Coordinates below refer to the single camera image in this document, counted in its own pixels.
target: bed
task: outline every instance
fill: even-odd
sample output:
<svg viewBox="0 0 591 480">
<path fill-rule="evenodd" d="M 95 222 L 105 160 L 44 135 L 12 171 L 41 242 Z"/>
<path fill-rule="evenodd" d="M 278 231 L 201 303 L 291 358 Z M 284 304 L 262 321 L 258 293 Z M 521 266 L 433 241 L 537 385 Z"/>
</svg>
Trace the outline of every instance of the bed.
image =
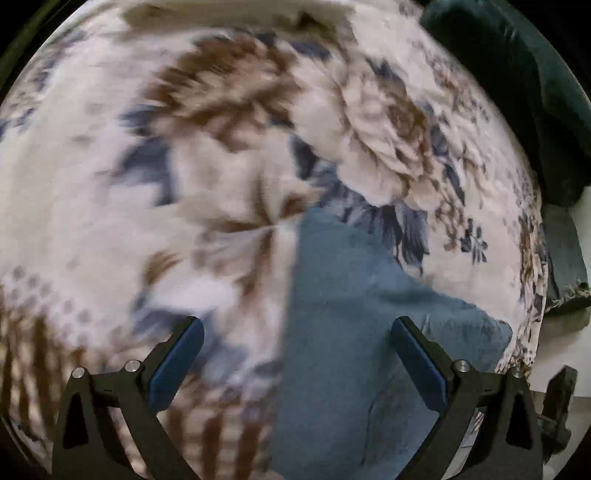
<svg viewBox="0 0 591 480">
<path fill-rule="evenodd" d="M 159 418 L 202 478 L 266 475 L 313 205 L 509 324 L 496 369 L 531 369 L 548 278 L 540 190 L 421 8 L 287 2 L 265 23 L 264 2 L 231 2 L 232 15 L 196 3 L 88 2 L 0 108 L 0 408 L 40 461 L 73 368 L 119 369 L 193 314 L 208 340 Z"/>
</svg>

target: metal screw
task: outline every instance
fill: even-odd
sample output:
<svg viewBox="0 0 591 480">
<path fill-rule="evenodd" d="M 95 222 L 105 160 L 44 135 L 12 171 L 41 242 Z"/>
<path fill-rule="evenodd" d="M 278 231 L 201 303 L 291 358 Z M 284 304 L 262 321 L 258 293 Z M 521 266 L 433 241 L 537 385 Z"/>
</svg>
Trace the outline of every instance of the metal screw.
<svg viewBox="0 0 591 480">
<path fill-rule="evenodd" d="M 456 370 L 458 370 L 459 372 L 462 373 L 466 373 L 469 372 L 471 369 L 471 366 L 468 362 L 466 362 L 465 360 L 456 360 L 453 363 L 454 367 L 456 367 Z"/>
<path fill-rule="evenodd" d="M 125 364 L 125 370 L 128 372 L 137 372 L 141 365 L 139 360 L 130 360 Z"/>
<path fill-rule="evenodd" d="M 513 367 L 511 369 L 511 375 L 513 375 L 515 378 L 521 378 L 521 377 L 523 377 L 523 372 L 522 372 L 521 368 Z"/>
<path fill-rule="evenodd" d="M 84 368 L 84 367 L 77 367 L 74 370 L 72 370 L 72 376 L 74 378 L 82 378 L 82 377 L 84 377 L 85 373 L 86 373 L 86 368 Z"/>
</svg>

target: teal fabric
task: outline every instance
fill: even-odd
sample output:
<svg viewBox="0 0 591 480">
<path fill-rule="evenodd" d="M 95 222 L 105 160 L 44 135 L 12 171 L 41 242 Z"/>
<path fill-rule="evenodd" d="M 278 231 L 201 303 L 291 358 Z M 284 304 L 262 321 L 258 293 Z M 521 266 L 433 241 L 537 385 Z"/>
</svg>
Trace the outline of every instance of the teal fabric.
<svg viewBox="0 0 591 480">
<path fill-rule="evenodd" d="M 558 52 L 504 0 L 433 0 L 420 22 L 499 107 L 544 200 L 573 205 L 591 183 L 591 104 Z"/>
<path fill-rule="evenodd" d="M 452 359 L 481 371 L 511 328 L 402 271 L 378 239 L 310 209 L 284 339 L 272 467 L 286 480 L 395 478 L 437 419 L 388 342 L 408 315 Z"/>
</svg>

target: blue cloth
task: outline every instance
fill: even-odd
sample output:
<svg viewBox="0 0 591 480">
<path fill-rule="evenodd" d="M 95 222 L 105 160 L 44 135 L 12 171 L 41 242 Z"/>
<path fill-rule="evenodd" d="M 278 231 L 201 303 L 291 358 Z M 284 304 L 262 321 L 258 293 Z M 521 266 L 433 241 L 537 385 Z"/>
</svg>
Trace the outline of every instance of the blue cloth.
<svg viewBox="0 0 591 480">
<path fill-rule="evenodd" d="M 310 209 L 272 443 L 285 480 L 393 479 L 422 444 L 437 414 L 388 342 L 402 315 L 480 371 L 494 369 L 511 338 L 508 324 L 404 273 L 375 237 Z"/>
</svg>

